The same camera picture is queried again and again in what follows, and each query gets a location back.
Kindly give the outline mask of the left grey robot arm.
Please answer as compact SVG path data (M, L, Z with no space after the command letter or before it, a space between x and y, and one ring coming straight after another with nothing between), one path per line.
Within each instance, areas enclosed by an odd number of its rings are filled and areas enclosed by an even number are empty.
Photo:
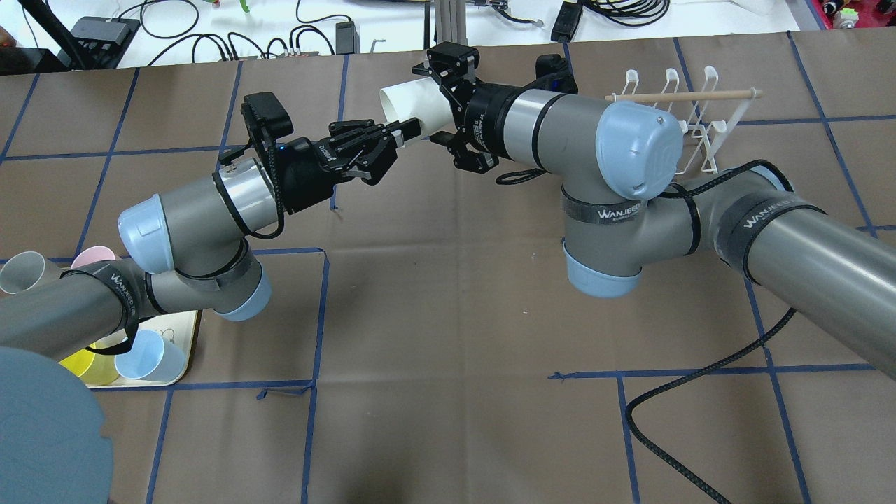
M221 168L124 211L129 258L64 271L58 280L2 300L3 503L105 503L114 472L99 403L63 358L122 330L134 346L140 322L212 309L241 321L259 314L271 283L249 246L262 229L332 197L334 186L381 181L397 150L419 137L416 118L386 125L336 122L319 141L278 140L286 119L250 118L249 146Z

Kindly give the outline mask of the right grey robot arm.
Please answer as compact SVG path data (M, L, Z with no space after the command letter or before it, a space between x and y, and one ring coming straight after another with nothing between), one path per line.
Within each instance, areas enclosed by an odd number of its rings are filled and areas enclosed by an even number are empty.
M426 104L448 106L423 133L458 169L500 159L562 179L563 252L576 289L614 299L646 265L713 249L749 283L889 377L895 370L894 248L801 198L767 160L674 182L684 134L668 111L583 97L567 61L542 55L525 86L484 82L476 48L441 43L413 68Z

